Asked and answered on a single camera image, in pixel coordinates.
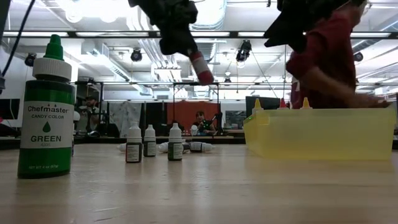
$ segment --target person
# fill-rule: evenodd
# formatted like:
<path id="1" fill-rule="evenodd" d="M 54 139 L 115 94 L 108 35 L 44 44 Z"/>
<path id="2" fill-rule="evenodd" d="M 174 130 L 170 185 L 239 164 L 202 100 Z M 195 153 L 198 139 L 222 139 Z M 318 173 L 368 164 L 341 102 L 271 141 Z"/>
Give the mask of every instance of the person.
<path id="1" fill-rule="evenodd" d="M 302 107 L 305 97 L 312 108 L 387 107 L 382 99 L 356 94 L 356 72 L 350 35 L 361 21 L 367 1 L 348 1 L 327 20 L 307 32 L 307 48 L 293 52 L 286 70 L 298 80 L 292 85 L 293 109 Z"/>
<path id="2" fill-rule="evenodd" d="M 205 125 L 206 119 L 205 119 L 205 113 L 203 111 L 198 111 L 196 113 L 196 119 L 197 120 L 192 125 L 195 125 L 198 127 L 199 133 L 205 133 L 205 134 L 216 133 L 216 128 L 214 127 L 213 124 Z"/>
<path id="3" fill-rule="evenodd" d="M 91 132 L 96 129 L 97 125 L 100 123 L 100 116 L 98 115 L 100 109 L 97 107 L 97 104 L 98 102 L 95 96 L 86 97 L 86 106 L 79 107 L 81 110 L 81 119 L 78 123 L 78 130 L 81 130 L 82 126 L 85 127 L 87 132 Z"/>

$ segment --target seated person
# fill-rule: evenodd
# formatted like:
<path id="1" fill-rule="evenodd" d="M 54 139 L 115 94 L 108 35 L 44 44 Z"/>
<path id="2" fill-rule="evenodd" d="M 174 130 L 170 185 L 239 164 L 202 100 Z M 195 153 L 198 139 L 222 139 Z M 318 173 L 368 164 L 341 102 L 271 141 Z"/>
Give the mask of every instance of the seated person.
<path id="1" fill-rule="evenodd" d="M 80 120 L 77 125 L 77 130 L 86 130 L 87 133 L 96 129 L 100 123 L 98 113 L 100 109 L 96 106 L 97 100 L 94 96 L 86 97 L 86 106 L 80 106 Z"/>
<path id="2" fill-rule="evenodd" d="M 205 133 L 208 135 L 214 135 L 216 133 L 216 128 L 213 124 L 205 125 L 205 113 L 203 111 L 198 111 L 196 113 L 197 120 L 192 124 L 198 127 L 198 133 Z"/>

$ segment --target person's hand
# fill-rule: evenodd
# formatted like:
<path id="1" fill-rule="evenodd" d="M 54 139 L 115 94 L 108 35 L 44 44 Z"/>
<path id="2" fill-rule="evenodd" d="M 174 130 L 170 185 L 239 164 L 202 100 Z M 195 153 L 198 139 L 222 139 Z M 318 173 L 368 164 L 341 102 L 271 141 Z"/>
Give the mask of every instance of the person's hand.
<path id="1" fill-rule="evenodd" d="M 386 108 L 390 105 L 383 98 L 367 94 L 353 94 L 345 102 L 349 108 Z"/>

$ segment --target yellow plastic bin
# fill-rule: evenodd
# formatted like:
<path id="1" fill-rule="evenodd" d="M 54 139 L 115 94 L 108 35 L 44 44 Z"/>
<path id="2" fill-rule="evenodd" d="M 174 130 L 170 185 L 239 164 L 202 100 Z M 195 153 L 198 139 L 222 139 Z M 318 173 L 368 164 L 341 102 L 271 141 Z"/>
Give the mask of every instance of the yellow plastic bin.
<path id="1" fill-rule="evenodd" d="M 244 121 L 249 150 L 266 159 L 386 160 L 394 108 L 264 110 Z"/>

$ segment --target red and white bottle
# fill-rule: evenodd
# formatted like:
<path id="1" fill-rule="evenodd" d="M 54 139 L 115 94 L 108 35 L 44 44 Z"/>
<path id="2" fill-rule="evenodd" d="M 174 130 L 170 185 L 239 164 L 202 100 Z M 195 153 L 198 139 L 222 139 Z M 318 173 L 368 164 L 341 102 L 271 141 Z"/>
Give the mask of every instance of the red and white bottle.
<path id="1" fill-rule="evenodd" d="M 214 77 L 209 69 L 209 66 L 207 65 L 206 60 L 203 58 L 202 53 L 200 51 L 192 52 L 189 50 L 188 54 L 192 63 L 192 67 L 199 79 L 199 83 L 201 85 L 212 84 L 214 82 Z"/>

